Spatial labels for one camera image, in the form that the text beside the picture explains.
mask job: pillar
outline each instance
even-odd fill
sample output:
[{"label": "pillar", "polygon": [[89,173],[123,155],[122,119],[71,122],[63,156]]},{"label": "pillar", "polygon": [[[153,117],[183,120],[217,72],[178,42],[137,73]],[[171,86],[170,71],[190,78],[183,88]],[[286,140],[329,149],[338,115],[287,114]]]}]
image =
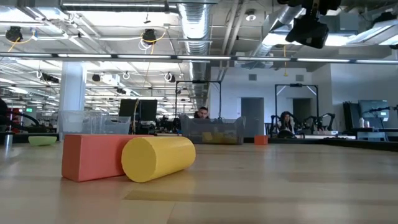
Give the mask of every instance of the pillar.
[{"label": "pillar", "polygon": [[85,109],[86,78],[84,63],[62,63],[59,111]]},{"label": "pillar", "polygon": [[79,133],[84,116],[67,115],[63,111],[84,111],[87,70],[82,62],[63,62],[61,75],[60,103],[58,109],[58,132],[60,140],[64,133]]}]

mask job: man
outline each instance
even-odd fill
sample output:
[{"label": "man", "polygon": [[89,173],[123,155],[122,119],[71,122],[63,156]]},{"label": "man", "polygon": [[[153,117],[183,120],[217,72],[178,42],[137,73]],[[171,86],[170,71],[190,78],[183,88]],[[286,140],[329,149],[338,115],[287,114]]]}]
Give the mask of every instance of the man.
[{"label": "man", "polygon": [[209,111],[207,108],[202,106],[199,108],[198,111],[195,112],[195,115],[193,115],[193,118],[199,118],[199,119],[208,119],[209,118]]}]

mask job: white column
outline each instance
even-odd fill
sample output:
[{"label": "white column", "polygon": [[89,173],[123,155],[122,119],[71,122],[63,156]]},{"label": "white column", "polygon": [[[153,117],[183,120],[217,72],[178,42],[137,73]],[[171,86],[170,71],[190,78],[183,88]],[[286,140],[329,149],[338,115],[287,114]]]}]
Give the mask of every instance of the white column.
[{"label": "white column", "polygon": [[81,62],[63,62],[59,110],[85,109],[87,70]]}]

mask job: doorway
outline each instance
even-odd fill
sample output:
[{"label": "doorway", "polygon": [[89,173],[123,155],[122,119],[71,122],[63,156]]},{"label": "doorway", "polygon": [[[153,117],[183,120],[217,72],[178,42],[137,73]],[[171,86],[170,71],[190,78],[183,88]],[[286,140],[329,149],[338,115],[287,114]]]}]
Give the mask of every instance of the doorway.
[{"label": "doorway", "polygon": [[293,99],[293,114],[299,120],[302,121],[305,118],[311,116],[311,99],[310,98],[300,98]]},{"label": "doorway", "polygon": [[246,118],[244,137],[253,138],[264,134],[264,99],[242,98],[241,116]]}]

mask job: plastic storage container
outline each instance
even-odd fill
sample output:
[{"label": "plastic storage container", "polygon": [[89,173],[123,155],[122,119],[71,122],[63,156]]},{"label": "plastic storage container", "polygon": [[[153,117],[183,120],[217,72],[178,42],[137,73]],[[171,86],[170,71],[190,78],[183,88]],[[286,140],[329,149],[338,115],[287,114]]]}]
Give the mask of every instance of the plastic storage container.
[{"label": "plastic storage container", "polygon": [[131,117],[110,116],[104,120],[103,134],[129,134]]},{"label": "plastic storage container", "polygon": [[104,121],[109,113],[102,111],[60,111],[60,140],[66,134],[102,134]]},{"label": "plastic storage container", "polygon": [[244,117],[238,119],[190,119],[181,116],[182,136],[195,144],[243,144]]}]

